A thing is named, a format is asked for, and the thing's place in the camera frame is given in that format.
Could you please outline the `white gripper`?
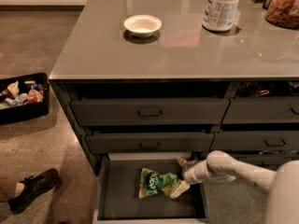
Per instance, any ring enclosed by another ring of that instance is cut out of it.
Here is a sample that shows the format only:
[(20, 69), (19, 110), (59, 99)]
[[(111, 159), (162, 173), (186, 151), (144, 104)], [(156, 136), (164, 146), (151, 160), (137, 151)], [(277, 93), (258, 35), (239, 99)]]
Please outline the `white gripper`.
[(182, 168), (184, 180), (179, 180), (170, 193), (172, 199), (176, 199), (190, 188), (191, 185), (202, 183), (209, 178), (206, 161), (186, 161), (181, 157), (176, 157), (178, 165)]

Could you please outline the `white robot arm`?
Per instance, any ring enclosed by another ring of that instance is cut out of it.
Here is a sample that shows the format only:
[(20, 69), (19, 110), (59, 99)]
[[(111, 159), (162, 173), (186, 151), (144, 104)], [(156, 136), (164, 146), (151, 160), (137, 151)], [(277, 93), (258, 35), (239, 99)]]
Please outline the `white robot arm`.
[(176, 160), (183, 179), (171, 191), (171, 198), (204, 180), (240, 178), (267, 194), (265, 224), (299, 224), (299, 160), (286, 162), (276, 171), (238, 161), (220, 150), (210, 152), (203, 161)]

